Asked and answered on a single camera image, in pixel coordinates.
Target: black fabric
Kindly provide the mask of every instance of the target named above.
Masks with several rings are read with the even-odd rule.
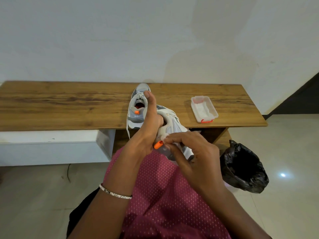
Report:
[[[229,140],[229,144],[220,157],[223,180],[235,188],[263,192],[269,179],[257,155],[241,143]]]
[[[98,193],[100,188],[97,188],[94,190],[91,194],[89,194],[82,202],[79,204],[78,207],[76,207],[71,213],[70,213],[70,220],[68,224],[68,229],[66,231],[66,238],[69,237],[75,226],[78,224],[80,221],[82,215],[86,211],[86,209],[89,207],[91,202],[93,201],[94,197]]]

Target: plastic container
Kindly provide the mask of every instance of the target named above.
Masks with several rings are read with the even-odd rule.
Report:
[[[213,122],[218,113],[208,96],[195,96],[191,98],[190,104],[198,123]]]

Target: polka dot fabric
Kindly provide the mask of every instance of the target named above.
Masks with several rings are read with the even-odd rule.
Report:
[[[113,156],[104,179],[121,151]],[[140,166],[121,237],[230,239],[179,167],[155,150]]]

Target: wire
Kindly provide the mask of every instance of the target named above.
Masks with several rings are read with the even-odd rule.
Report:
[[[71,183],[70,178],[69,178],[69,168],[70,168],[70,165],[71,165],[71,164],[69,164],[69,166],[68,166],[68,171],[67,171],[67,173],[66,173],[66,176],[68,177],[68,180],[69,180],[69,182]]]

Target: silver bracelet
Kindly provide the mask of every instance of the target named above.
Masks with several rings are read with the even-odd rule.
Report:
[[[118,198],[122,198],[122,199],[132,199],[133,196],[125,196],[125,195],[119,195],[119,194],[116,194],[116,193],[113,193],[113,192],[110,192],[109,190],[107,190],[106,188],[103,187],[102,184],[100,184],[100,189],[103,190],[105,193],[108,193],[110,195],[113,195],[115,197],[118,197]]]

